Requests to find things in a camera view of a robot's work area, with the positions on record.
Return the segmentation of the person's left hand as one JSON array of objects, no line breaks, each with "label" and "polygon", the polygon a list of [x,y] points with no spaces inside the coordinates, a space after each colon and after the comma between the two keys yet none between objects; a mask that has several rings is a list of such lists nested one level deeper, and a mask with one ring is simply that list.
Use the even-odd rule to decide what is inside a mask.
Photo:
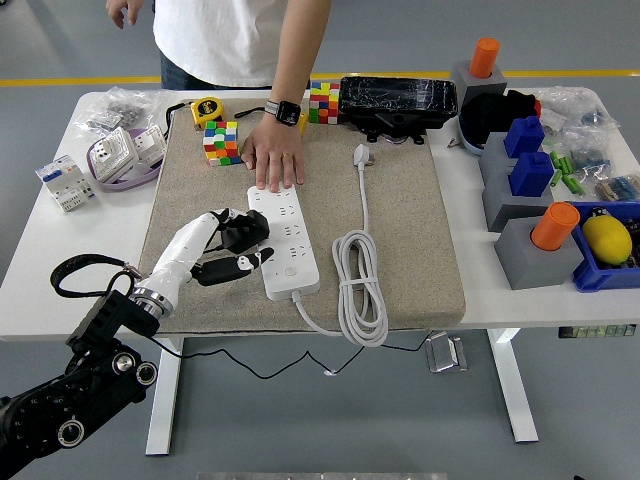
[{"label": "person's left hand", "polygon": [[270,114],[265,114],[246,138],[241,160],[254,172],[259,190],[278,192],[306,181],[299,128],[279,123]]}]

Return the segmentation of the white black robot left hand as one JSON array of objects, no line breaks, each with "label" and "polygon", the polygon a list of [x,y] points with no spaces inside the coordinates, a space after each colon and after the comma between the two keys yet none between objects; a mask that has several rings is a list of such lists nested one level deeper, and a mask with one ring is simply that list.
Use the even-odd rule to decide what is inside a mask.
[{"label": "white black robot left hand", "polygon": [[[201,258],[217,233],[221,235],[218,248],[233,255],[203,262]],[[134,287],[130,299],[167,314],[178,306],[181,286],[192,279],[212,286],[243,278],[274,254],[271,247],[249,251],[269,233],[267,219],[255,210],[241,213],[225,208],[204,213],[176,232],[151,275]]]}]

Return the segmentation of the person's right hand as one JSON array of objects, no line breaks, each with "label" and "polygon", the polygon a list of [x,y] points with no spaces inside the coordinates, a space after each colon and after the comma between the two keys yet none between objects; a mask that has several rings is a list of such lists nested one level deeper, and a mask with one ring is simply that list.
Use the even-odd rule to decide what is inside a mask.
[{"label": "person's right hand", "polygon": [[105,9],[114,25],[122,30],[126,25],[134,26],[144,5],[143,0],[107,0]]}]

